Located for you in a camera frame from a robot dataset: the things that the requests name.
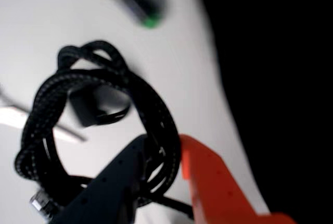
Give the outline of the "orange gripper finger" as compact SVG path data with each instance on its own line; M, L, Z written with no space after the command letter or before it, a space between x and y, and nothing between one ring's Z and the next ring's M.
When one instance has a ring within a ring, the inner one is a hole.
M180 141L195 223L294 223L283 213L257 214L216 152L185 134Z

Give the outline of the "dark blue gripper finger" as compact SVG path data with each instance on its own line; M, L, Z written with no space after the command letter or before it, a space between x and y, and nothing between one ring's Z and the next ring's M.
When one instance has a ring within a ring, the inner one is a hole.
M146 179L146 140L142 134L128 144L52 223L134 223Z

